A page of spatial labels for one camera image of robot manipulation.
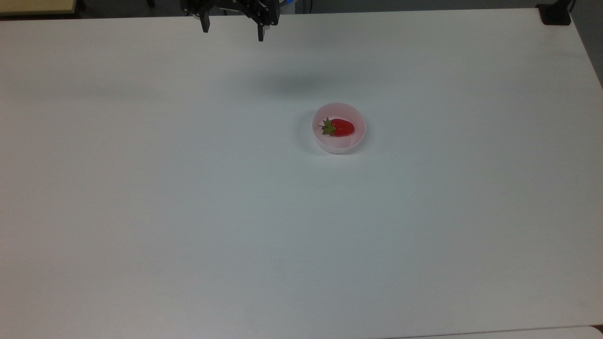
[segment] bowl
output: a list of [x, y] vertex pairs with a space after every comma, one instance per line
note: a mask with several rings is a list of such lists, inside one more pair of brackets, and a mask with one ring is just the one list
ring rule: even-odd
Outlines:
[[[320, 126], [327, 118], [351, 122], [354, 125], [354, 133], [347, 136], [323, 135], [323, 129]], [[354, 107], [343, 103], [326, 104], [320, 107], [312, 119], [312, 131], [318, 145], [333, 154], [349, 153], [364, 137], [366, 127], [362, 114]]]

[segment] floor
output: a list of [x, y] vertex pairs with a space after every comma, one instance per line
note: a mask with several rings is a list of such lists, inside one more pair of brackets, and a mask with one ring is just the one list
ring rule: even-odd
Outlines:
[[[83, 19], [104, 17], [183, 16], [180, 0], [155, 0], [149, 7], [146, 0], [85, 0]], [[534, 8], [538, 3], [554, 0], [298, 0], [295, 13], [346, 13], [366, 11], [420, 11], [478, 8]], [[224, 15], [214, 8], [212, 15]], [[603, 1], [576, 0], [573, 21], [582, 37], [599, 82], [603, 86]]]

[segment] strawberry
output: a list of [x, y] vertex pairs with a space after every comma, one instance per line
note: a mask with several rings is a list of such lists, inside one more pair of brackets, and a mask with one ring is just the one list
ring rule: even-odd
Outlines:
[[332, 136], [346, 136], [354, 133], [354, 125], [351, 122], [343, 119], [323, 120], [324, 126], [320, 126], [323, 129], [324, 135]]

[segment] green calyx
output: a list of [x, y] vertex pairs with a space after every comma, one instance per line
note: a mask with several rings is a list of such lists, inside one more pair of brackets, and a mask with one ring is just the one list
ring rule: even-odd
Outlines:
[[323, 120], [324, 126], [320, 126], [323, 129], [323, 135], [333, 135], [335, 133], [335, 126], [332, 125], [331, 120], [328, 118]]

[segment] table surface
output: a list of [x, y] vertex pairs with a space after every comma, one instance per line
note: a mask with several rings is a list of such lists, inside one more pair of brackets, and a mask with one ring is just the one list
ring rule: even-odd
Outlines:
[[0, 15], [66, 14], [75, 11], [75, 0], [2, 0]]
[[[573, 24], [211, 20], [0, 22], [3, 338], [603, 323], [603, 91]], [[353, 154], [313, 140], [329, 102], [365, 116]]]

